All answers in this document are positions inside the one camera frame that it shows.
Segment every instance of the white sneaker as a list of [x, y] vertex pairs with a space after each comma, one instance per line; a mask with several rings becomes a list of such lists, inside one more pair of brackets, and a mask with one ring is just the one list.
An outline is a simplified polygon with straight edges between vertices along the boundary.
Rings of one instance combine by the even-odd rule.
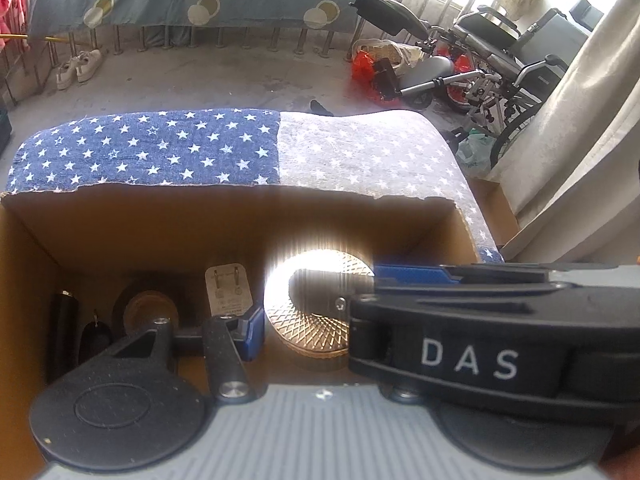
[[78, 66], [76, 67], [78, 82], [83, 83], [91, 79], [100, 63], [102, 63], [102, 54], [97, 49], [78, 54]]
[[56, 72], [56, 84], [58, 90], [64, 90], [71, 86], [76, 78], [76, 69], [78, 68], [78, 58], [72, 57], [65, 64], [58, 67]]

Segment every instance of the blue fabric with white stars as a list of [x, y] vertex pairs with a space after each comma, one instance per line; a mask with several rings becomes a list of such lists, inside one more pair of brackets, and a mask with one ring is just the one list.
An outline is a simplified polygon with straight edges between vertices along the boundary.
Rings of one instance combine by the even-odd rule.
[[71, 121], [25, 141], [7, 191], [87, 184], [278, 184], [280, 114], [251, 108], [137, 112]]

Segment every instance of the gray ribbed plate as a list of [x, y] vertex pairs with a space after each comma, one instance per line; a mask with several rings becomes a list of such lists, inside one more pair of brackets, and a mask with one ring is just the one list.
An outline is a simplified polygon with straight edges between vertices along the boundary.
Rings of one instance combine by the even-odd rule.
[[200, 440], [145, 470], [89, 475], [53, 465], [45, 480], [605, 480], [594, 467], [521, 474], [453, 446], [421, 406], [376, 386], [276, 386], [221, 408]]

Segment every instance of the white lettering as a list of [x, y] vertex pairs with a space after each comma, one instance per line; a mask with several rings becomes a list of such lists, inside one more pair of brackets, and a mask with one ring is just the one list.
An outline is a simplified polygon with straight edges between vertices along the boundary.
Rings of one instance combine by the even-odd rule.
[[462, 357], [460, 358], [460, 361], [458, 361], [454, 370], [459, 372], [462, 368], [471, 368], [474, 375], [478, 375], [480, 373], [480, 370], [478, 370], [478, 361], [476, 361], [476, 353], [471, 345], [465, 348], [465, 352], [462, 354]]
[[[435, 347], [436, 357], [429, 359], [429, 348]], [[422, 364], [427, 366], [438, 366], [442, 362], [442, 343], [435, 339], [425, 337], [422, 341]]]
[[498, 354], [498, 359], [497, 359], [498, 364], [503, 368], [507, 368], [508, 372], [505, 373], [505, 372], [499, 372], [498, 370], [496, 370], [494, 372], [494, 377], [503, 381], [508, 381], [509, 379], [513, 379], [518, 373], [518, 368], [516, 367], [515, 363], [510, 363], [508, 361], [505, 361], [506, 357], [517, 359], [518, 353], [514, 350], [503, 350]]

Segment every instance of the star-patterned cloth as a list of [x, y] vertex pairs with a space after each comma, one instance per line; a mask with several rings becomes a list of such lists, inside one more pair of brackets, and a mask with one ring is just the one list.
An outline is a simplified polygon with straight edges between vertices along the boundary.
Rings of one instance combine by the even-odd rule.
[[26, 140], [6, 190], [70, 191], [105, 182], [443, 196], [464, 213], [481, 258], [502, 261], [445, 141], [407, 110], [338, 118], [210, 108], [84, 118]]

